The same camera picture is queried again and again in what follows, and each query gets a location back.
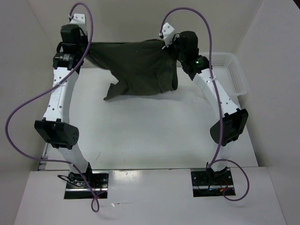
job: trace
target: cable tie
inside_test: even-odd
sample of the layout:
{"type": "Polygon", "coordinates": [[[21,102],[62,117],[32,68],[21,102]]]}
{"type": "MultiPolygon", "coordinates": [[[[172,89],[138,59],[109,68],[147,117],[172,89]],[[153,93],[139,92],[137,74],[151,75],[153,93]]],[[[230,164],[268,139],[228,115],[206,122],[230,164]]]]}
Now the cable tie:
{"type": "Polygon", "coordinates": [[[213,82],[214,80],[216,80],[217,78],[216,77],[214,77],[214,78],[212,78],[210,81],[206,81],[206,83],[210,83],[210,82],[213,82]]]}

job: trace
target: white bracket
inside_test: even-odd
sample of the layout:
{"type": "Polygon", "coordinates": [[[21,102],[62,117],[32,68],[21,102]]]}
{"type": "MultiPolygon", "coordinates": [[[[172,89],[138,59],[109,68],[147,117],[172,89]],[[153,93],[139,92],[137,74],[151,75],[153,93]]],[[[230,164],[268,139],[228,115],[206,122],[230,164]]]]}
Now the white bracket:
{"type": "Polygon", "coordinates": [[[88,35],[88,33],[86,31],[85,14],[75,13],[71,18],[70,24],[77,24],[83,30],[85,35],[88,35]]]}
{"type": "Polygon", "coordinates": [[[164,37],[165,46],[169,47],[169,45],[171,45],[173,42],[174,35],[176,34],[175,29],[169,23],[166,22],[163,25],[163,29],[161,32],[161,35],[163,35],[164,37]]]}

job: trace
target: metal base plate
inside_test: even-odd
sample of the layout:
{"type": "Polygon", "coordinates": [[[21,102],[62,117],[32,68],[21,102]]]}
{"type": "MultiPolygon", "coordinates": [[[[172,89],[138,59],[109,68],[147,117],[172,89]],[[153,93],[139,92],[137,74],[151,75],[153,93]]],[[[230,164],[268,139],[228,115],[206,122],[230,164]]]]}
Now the metal base plate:
{"type": "Polygon", "coordinates": [[[205,169],[191,170],[194,197],[222,196],[223,191],[226,196],[235,195],[232,175],[230,170],[218,181],[210,184],[205,173],[205,169]]]}

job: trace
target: black plastic bracket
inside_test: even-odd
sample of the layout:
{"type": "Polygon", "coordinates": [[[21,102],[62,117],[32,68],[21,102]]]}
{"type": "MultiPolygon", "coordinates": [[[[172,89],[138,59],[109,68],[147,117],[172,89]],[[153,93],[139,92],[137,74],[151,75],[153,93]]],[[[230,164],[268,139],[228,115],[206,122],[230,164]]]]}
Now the black plastic bracket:
{"type": "MultiPolygon", "coordinates": [[[[248,112],[246,109],[237,109],[237,112],[229,115],[225,114],[223,117],[223,139],[222,146],[226,146],[229,142],[236,141],[240,134],[243,133],[247,119],[248,112]]],[[[219,142],[220,137],[220,121],[210,128],[210,135],[215,143],[219,142]]]]}
{"type": "Polygon", "coordinates": [[[54,148],[72,149],[77,144],[79,130],[70,124],[60,121],[36,120],[34,128],[45,142],[54,148]]]}

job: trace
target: mounting plate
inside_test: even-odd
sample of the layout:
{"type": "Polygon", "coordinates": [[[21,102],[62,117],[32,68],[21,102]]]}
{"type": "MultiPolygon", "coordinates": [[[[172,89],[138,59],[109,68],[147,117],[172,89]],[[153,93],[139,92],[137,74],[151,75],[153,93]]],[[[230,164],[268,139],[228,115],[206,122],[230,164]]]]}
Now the mounting plate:
{"type": "MultiPolygon", "coordinates": [[[[109,171],[93,171],[92,180],[95,182],[92,185],[95,194],[99,194],[100,191],[105,191],[99,195],[99,199],[107,198],[108,190],[108,174],[109,171]]],[[[88,188],[77,187],[70,183],[67,183],[64,199],[92,199],[93,195],[88,188]]]]}
{"type": "Polygon", "coordinates": [[[194,197],[222,196],[225,188],[228,188],[225,192],[226,196],[235,195],[233,180],[229,169],[220,180],[217,180],[213,184],[209,183],[205,170],[205,168],[191,170],[194,197]]]}

